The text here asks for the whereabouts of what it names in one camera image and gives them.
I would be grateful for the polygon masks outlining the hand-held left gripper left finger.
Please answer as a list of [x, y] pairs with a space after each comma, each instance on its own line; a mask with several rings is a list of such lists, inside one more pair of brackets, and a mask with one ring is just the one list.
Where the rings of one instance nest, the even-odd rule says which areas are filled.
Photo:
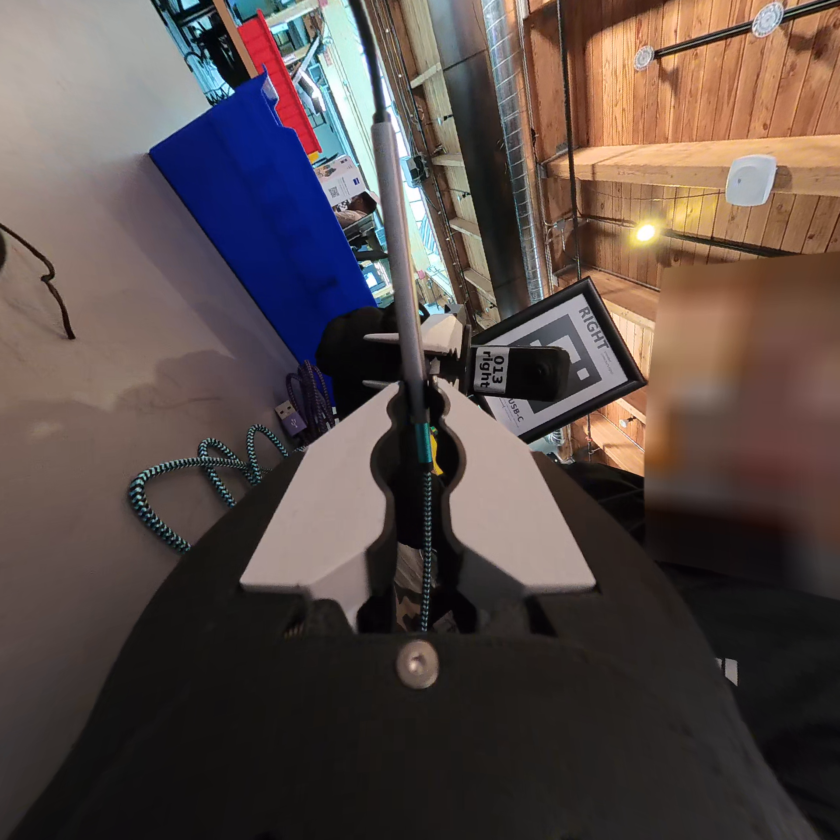
[[357, 623], [373, 593], [368, 551], [385, 530], [371, 459], [399, 394], [399, 384], [388, 385], [307, 448], [240, 577], [244, 590], [331, 600]]

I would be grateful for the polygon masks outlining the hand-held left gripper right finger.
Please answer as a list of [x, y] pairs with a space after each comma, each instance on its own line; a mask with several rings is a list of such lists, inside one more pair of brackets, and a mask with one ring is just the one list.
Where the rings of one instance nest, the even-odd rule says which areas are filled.
[[436, 384], [457, 470], [443, 525], [458, 589], [491, 613], [533, 595], [593, 592], [595, 577], [529, 447], [451, 384]]

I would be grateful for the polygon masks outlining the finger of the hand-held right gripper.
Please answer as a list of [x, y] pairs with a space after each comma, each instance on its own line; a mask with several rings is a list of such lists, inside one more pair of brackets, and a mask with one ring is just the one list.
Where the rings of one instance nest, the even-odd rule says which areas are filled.
[[459, 360], [464, 335], [465, 325], [453, 313], [431, 314], [421, 324], [423, 353], [427, 358]]

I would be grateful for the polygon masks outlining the grey usb hub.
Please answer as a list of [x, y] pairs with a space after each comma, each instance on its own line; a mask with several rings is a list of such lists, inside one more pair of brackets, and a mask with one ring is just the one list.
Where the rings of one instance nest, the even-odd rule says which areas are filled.
[[417, 293], [411, 269], [408, 226], [403, 200], [403, 181], [397, 155], [396, 134], [386, 108], [385, 88], [377, 67], [375, 38], [362, 1], [349, 1], [353, 20], [360, 35], [364, 58], [371, 79], [374, 103], [371, 127], [381, 211], [385, 228], [388, 259], [392, 270], [395, 317], [402, 355], [409, 417], [415, 425], [426, 425], [429, 414], [426, 401], [427, 373]]

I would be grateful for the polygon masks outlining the blue bin with black divider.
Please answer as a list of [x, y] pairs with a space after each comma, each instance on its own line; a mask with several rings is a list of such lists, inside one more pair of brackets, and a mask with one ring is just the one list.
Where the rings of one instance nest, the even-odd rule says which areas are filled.
[[266, 72], [150, 149], [157, 169], [297, 361], [375, 304]]

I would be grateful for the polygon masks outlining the black twist tie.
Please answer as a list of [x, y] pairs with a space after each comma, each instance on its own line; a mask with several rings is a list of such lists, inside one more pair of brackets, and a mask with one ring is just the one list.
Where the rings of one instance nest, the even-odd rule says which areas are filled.
[[45, 268], [45, 273], [40, 277], [40, 282], [47, 289], [51, 297], [56, 301], [56, 305], [59, 308], [62, 327], [65, 331], [67, 339], [75, 340], [77, 336], [70, 322], [70, 315], [67, 309], [67, 305], [63, 297], [60, 295], [59, 290], [55, 286], [56, 268], [53, 262], [49, 259], [49, 257], [47, 257], [34, 245], [27, 241], [26, 238], [24, 238], [22, 235], [18, 234], [12, 228], [6, 226], [5, 224], [1, 224], [1, 271], [4, 270], [5, 265], [7, 263], [7, 240], [10, 238], [13, 241], [17, 242], [19, 245], [23, 246], [27, 250], [27, 252], [29, 252], [31, 256], [37, 259], [37, 261]]

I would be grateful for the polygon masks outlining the white printed card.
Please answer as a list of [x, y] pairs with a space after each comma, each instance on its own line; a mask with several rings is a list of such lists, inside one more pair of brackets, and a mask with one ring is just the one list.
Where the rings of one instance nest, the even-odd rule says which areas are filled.
[[347, 154], [337, 155], [316, 165], [313, 170], [332, 208], [349, 203], [366, 192], [364, 177]]

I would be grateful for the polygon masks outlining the white ceiling device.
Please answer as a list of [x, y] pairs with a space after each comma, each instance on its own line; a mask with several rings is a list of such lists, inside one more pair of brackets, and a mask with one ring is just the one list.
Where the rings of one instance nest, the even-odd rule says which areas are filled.
[[735, 207], [758, 207], [770, 199], [777, 160], [771, 154], [748, 154], [735, 159], [729, 168], [724, 197]]

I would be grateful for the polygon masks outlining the red plastic bin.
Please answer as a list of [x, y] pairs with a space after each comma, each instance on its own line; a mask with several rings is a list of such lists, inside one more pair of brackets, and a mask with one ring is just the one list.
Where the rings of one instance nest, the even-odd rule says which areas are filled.
[[261, 10], [238, 27], [248, 56], [255, 68], [266, 75], [276, 93], [274, 109], [280, 123], [294, 130], [310, 162], [322, 152], [275, 37]]

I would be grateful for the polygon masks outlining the silver ventilation duct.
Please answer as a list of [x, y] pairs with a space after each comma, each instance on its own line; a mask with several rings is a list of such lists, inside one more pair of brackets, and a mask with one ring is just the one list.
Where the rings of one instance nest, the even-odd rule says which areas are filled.
[[538, 170], [532, 134], [532, 109], [524, 46], [524, 2], [481, 1], [490, 72], [500, 116], [516, 209], [522, 263], [531, 304], [550, 284]]

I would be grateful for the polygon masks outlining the black track light rail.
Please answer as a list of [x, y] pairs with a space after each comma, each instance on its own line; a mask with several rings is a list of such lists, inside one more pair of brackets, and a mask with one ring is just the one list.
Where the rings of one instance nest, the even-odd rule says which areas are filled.
[[821, 14], [837, 7], [839, 7], [838, 1], [810, 1], [791, 7], [785, 7], [782, 2], [767, 3], [752, 19], [746, 22], [734, 24], [656, 49], [651, 45], [646, 45], [640, 48], [633, 58], [633, 68], [636, 72], [643, 71], [657, 60], [677, 56], [693, 49], [712, 46], [741, 35], [750, 35], [756, 39], [764, 39], [772, 35], [776, 29], [784, 24], [800, 18]]

